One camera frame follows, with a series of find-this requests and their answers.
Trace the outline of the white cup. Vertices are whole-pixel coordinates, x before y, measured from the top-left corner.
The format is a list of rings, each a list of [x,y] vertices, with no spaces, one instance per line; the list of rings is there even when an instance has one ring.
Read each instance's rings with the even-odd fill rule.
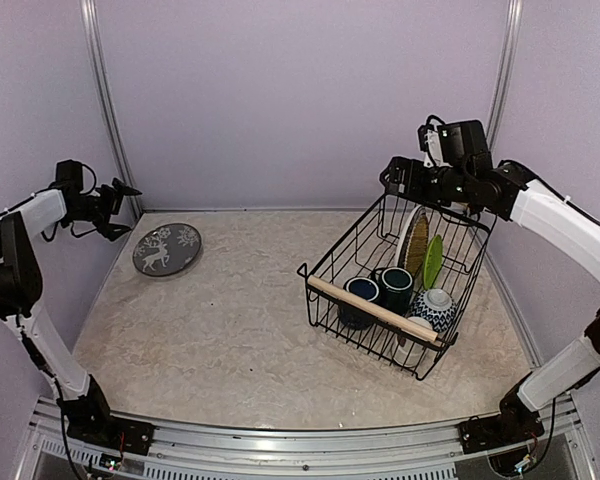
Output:
[[[404,335],[395,334],[390,361],[406,369],[415,369],[425,359],[428,347]]]

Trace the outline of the grey reindeer plate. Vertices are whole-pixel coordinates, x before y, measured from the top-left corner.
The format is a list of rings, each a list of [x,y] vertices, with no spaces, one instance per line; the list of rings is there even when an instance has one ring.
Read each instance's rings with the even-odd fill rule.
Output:
[[[169,223],[153,229],[138,241],[132,261],[139,273],[162,278],[192,267],[202,252],[202,236],[194,226]]]

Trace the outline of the left aluminium corner post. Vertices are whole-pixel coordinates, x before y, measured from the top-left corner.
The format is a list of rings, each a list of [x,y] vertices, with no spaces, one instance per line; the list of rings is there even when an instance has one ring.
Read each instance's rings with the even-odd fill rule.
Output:
[[[125,152],[109,85],[106,60],[99,31],[97,5],[94,0],[81,0],[79,4],[88,55],[95,82],[96,96],[101,108],[114,164],[120,178],[128,186],[135,187],[136,182],[134,181],[132,170]]]

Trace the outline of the dark green mug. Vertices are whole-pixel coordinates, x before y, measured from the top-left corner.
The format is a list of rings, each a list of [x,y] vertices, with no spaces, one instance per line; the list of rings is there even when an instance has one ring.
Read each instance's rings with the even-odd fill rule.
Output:
[[[400,267],[385,267],[373,270],[371,278],[380,290],[378,304],[397,315],[405,316],[413,293],[412,275]]]

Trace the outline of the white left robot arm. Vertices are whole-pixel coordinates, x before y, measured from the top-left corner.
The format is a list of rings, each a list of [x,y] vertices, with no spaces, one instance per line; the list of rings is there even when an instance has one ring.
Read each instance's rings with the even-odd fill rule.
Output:
[[[43,302],[43,276],[32,240],[51,227],[88,222],[115,241],[130,231],[114,224],[125,197],[141,192],[115,178],[91,194],[73,181],[33,193],[0,213],[0,321],[20,341],[60,401],[85,402],[95,381],[70,353]]]

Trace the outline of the yellow woven pattern plate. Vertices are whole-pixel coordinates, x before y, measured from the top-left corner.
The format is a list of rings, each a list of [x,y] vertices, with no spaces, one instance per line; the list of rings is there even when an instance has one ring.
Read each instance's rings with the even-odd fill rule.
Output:
[[[425,213],[420,213],[412,222],[413,228],[408,236],[404,268],[416,276],[426,253],[429,241],[429,221]]]

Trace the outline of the right aluminium corner post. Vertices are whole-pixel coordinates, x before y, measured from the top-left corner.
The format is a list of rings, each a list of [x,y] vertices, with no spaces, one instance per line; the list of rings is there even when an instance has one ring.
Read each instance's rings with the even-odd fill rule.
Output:
[[[495,149],[506,107],[522,25],[523,5],[523,0],[509,0],[507,3],[504,38],[486,131],[487,143],[491,150]]]

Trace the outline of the aluminium corner post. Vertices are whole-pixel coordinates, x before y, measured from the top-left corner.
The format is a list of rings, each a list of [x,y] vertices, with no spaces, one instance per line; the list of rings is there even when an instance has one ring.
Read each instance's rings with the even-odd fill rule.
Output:
[[[134,181],[132,170],[125,152],[109,85],[106,60],[99,31],[97,5],[94,0],[81,0],[79,4],[88,55],[95,82],[96,96],[101,108],[114,164],[120,178],[128,186],[135,187],[136,182]]]
[[[486,131],[487,143],[491,150],[495,149],[506,107],[522,25],[523,5],[523,0],[509,0],[507,3],[504,38]]]

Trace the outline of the green leaf shaped plate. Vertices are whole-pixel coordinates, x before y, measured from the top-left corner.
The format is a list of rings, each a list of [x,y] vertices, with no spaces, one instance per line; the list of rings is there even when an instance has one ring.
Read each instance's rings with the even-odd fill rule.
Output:
[[[422,283],[425,290],[432,289],[443,263],[443,241],[435,235],[427,246],[423,261]]]

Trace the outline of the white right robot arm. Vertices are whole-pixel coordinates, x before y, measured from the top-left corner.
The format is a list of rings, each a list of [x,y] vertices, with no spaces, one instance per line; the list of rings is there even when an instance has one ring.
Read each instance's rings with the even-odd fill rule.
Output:
[[[529,310],[547,316],[552,328],[565,321],[568,332],[583,331],[515,387],[518,403],[536,411],[600,371],[599,221],[513,160],[472,174],[460,166],[395,157],[380,182],[388,193],[425,206],[459,202],[485,209],[535,235],[533,243],[543,252],[555,249],[547,262],[533,253],[522,263],[523,290],[536,295]]]

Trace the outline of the black white striped plate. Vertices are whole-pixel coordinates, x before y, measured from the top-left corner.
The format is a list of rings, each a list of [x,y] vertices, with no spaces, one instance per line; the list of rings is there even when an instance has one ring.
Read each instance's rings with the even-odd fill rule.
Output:
[[[407,219],[406,225],[400,234],[398,245],[396,247],[394,261],[393,261],[393,264],[397,267],[405,269],[404,268],[404,259],[405,259],[406,249],[407,249],[408,236],[411,233],[411,230],[413,228],[412,222],[416,219],[416,217],[420,213],[426,214],[426,209],[423,206],[416,207],[411,211],[411,213]]]

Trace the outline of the aluminium front rail frame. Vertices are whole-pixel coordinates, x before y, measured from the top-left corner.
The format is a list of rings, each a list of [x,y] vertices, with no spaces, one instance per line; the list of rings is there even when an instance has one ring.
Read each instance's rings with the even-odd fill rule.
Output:
[[[145,456],[127,453],[120,470],[98,462],[105,449],[64,440],[54,400],[37,400],[11,473],[32,479],[45,456],[78,471],[92,467],[106,479],[456,479],[459,467],[477,463],[494,477],[496,450],[464,453],[459,419],[410,425],[334,429],[228,427],[131,414],[154,425]]]

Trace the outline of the blue white patterned bowl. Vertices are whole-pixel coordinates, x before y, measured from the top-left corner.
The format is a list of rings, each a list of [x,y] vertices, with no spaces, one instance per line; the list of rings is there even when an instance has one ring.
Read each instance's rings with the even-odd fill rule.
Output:
[[[432,288],[417,295],[410,307],[410,315],[428,321],[437,333],[446,332],[457,313],[456,302],[443,289]]]

